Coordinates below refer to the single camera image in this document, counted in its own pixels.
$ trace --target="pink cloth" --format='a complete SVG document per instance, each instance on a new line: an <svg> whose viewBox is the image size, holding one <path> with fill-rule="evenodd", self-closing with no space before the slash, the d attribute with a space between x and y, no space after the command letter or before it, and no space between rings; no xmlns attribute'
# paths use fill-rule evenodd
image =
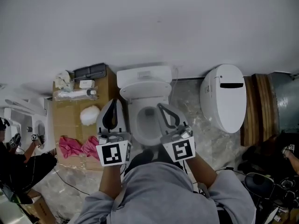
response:
<svg viewBox="0 0 299 224"><path fill-rule="evenodd" d="M91 136L82 146L82 151L87 155L87 157L92 156L97 160L100 160L96 146L99 145L99 141L96 137Z"/></svg>
<svg viewBox="0 0 299 224"><path fill-rule="evenodd" d="M66 138L64 136L61 136L59 139L59 147L65 159L68 156L83 153L81 150L81 144L77 140Z"/></svg>

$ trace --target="tile floor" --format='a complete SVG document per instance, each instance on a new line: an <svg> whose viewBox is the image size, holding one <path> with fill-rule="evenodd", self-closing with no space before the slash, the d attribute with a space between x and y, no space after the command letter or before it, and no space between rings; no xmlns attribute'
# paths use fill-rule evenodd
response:
<svg viewBox="0 0 299 224"><path fill-rule="evenodd" d="M239 132L227 134L212 127L203 116L199 103L199 87L202 80L178 81L171 99L171 104L178 107L186 115L193 128L196 151L214 168L223 166L235 167L244 148L240 146ZM56 170L69 184L86 192L98 190L101 172L82 171L64 168L57 165ZM53 214L71 218L81 211L85 194L61 181L52 171L35 187L42 193Z"/></svg>

